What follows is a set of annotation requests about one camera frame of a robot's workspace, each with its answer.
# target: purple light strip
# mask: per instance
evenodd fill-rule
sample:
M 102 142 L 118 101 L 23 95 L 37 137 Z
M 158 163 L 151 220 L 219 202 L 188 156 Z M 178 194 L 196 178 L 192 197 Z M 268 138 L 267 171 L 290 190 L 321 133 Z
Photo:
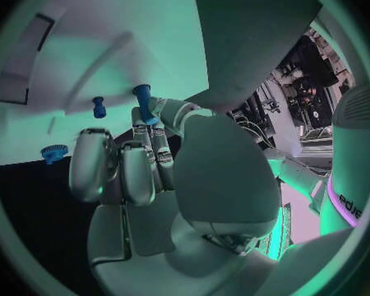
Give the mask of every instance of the purple light strip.
M 340 199 L 337 194 L 333 191 L 332 185 L 332 175 L 329 176 L 328 180 L 328 195 L 335 209 L 340 213 L 340 215 L 349 223 L 352 227 L 356 227 L 357 220 L 354 215 L 352 215 L 348 210 L 346 210 L 340 203 Z

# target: blue knob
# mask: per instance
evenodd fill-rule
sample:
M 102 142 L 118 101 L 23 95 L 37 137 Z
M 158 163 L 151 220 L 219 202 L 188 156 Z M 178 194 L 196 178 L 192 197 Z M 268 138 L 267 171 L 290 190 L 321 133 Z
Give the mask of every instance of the blue knob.
M 41 150 L 41 156 L 45 159 L 47 164 L 53 164 L 63 159 L 67 153 L 68 147 L 66 145 L 52 145 Z
M 147 125 L 154 125 L 158 123 L 159 119 L 153 116 L 148 108 L 149 100 L 151 99 L 150 89 L 151 87 L 148 84 L 140 84 L 133 89 L 133 94 L 137 96 L 142 120 Z
M 107 112 L 105 111 L 105 107 L 103 105 L 103 98 L 102 97 L 95 97 L 92 101 L 95 104 L 95 107 L 93 109 L 93 115 L 95 118 L 104 118 L 105 115 L 107 115 Z

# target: white overhead surface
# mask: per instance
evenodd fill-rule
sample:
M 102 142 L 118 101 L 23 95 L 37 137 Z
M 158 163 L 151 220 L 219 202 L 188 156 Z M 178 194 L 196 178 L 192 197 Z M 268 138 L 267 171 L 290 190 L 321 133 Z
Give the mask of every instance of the white overhead surface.
M 208 88 L 195 0 L 52 0 L 55 23 L 37 56 L 28 104 L 0 103 L 0 165 L 41 160 L 40 150 L 67 145 L 77 133 L 131 127 L 133 87 L 186 99 Z M 104 97 L 107 116 L 93 117 Z

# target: blue cylindrical object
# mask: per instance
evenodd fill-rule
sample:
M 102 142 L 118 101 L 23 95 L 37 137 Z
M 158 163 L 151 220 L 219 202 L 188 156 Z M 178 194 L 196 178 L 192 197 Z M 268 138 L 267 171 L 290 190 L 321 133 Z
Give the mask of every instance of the blue cylindrical object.
M 93 109 L 93 115 L 95 118 L 104 118 L 105 115 L 107 115 L 107 112 L 105 111 L 105 107 L 103 105 L 103 98 L 102 97 L 95 97 L 93 98 L 93 103 L 95 104 L 95 107 Z
M 137 96 L 142 120 L 147 125 L 154 125 L 158 123 L 159 119 L 152 115 L 148 107 L 149 100 L 151 99 L 150 89 L 151 87 L 148 84 L 140 84 L 133 89 L 133 94 Z
M 45 159 L 47 164 L 53 164 L 63 159 L 67 153 L 68 147 L 66 145 L 52 145 L 41 150 L 41 156 Z

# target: green lighting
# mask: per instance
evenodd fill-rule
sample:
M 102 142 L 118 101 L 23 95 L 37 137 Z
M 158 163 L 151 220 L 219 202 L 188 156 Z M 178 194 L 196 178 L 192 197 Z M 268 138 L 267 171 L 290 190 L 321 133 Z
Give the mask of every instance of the green lighting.
M 282 237 L 282 207 L 278 210 L 277 222 L 271 232 L 271 240 L 268 257 L 273 260 L 278 260 L 280 255 L 281 247 L 281 237 Z

